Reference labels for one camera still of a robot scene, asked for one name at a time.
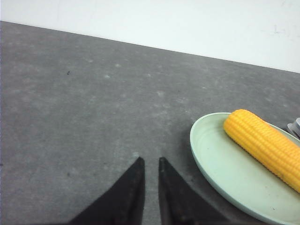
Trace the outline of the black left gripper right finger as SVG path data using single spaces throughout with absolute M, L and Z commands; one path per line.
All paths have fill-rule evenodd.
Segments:
M 159 158 L 158 195 L 163 225 L 228 225 L 222 213 L 198 195 L 165 157 Z

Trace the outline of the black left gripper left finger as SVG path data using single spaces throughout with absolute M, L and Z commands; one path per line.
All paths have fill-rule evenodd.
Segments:
M 145 203 L 145 161 L 139 157 L 69 225 L 140 225 Z

